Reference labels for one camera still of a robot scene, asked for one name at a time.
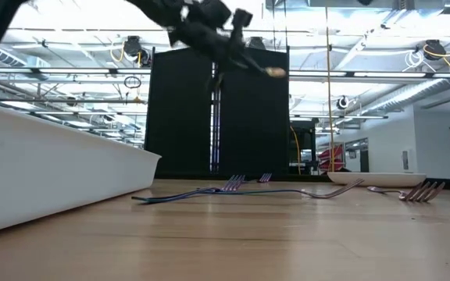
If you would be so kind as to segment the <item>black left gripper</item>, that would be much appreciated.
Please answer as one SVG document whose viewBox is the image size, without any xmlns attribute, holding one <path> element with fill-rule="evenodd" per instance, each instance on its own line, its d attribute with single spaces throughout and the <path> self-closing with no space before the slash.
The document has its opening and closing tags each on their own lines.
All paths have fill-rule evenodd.
<svg viewBox="0 0 450 281">
<path fill-rule="evenodd" d="M 233 30 L 234 11 L 221 0 L 168 0 L 168 15 L 170 46 L 185 44 L 214 62 L 224 63 L 225 71 L 245 69 L 268 74 L 245 51 L 244 27 Z"/>
</svg>

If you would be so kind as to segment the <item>black equipment cart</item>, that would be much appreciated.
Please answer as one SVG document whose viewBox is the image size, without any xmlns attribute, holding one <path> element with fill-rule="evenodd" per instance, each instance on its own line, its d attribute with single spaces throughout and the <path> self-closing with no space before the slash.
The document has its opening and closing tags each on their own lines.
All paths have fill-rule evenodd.
<svg viewBox="0 0 450 281">
<path fill-rule="evenodd" d="M 288 172 L 295 175 L 318 173 L 316 124 L 313 121 L 291 121 L 288 145 Z"/>
</svg>

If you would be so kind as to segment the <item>white round plate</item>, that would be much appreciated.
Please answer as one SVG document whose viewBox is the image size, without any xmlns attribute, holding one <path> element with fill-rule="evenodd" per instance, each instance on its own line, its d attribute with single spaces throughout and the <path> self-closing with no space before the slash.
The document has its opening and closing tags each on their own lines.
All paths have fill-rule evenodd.
<svg viewBox="0 0 450 281">
<path fill-rule="evenodd" d="M 362 180 L 361 186 L 369 187 L 414 187 L 422 183 L 427 175 L 424 173 L 357 173 L 329 172 L 329 179 L 336 184 L 349 184 Z"/>
</svg>

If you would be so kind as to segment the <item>white cutlery tray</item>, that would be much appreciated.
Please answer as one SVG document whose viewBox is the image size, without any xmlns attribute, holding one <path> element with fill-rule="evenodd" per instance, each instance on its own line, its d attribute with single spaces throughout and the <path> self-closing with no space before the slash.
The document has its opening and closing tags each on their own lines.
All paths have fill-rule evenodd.
<svg viewBox="0 0 450 281">
<path fill-rule="evenodd" d="M 150 187 L 159 159 L 0 107 L 0 229 Z"/>
</svg>

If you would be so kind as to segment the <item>black folding screen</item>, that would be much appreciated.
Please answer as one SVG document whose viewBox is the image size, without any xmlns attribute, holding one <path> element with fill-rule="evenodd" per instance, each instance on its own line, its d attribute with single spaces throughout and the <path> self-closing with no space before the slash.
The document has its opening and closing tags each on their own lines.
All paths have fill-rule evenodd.
<svg viewBox="0 0 450 281">
<path fill-rule="evenodd" d="M 233 70 L 214 101 L 212 63 L 190 48 L 155 54 L 145 144 L 157 177 L 288 173 L 289 81 Z"/>
</svg>

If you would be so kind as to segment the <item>red background object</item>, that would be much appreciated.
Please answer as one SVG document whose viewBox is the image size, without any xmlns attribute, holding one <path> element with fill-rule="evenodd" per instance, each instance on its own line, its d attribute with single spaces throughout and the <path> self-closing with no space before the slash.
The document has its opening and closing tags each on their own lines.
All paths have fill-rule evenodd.
<svg viewBox="0 0 450 281">
<path fill-rule="evenodd" d="M 326 149 L 319 153 L 317 157 L 319 161 L 319 171 L 323 173 L 337 172 L 345 165 L 342 144 Z"/>
</svg>

